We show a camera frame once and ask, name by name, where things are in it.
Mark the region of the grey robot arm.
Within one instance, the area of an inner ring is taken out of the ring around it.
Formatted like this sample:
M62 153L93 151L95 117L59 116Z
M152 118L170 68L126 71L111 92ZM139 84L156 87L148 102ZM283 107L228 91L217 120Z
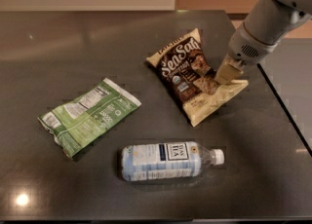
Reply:
M312 0L258 0L232 35L228 52L214 79L230 83L246 65L260 63L281 39L312 16Z

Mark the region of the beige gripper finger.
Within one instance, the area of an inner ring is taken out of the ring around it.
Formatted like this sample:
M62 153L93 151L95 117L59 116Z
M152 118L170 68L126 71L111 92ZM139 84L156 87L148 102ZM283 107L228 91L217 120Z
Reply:
M218 68L214 79L221 85L228 84L244 73L243 68L244 64L240 59L226 56Z

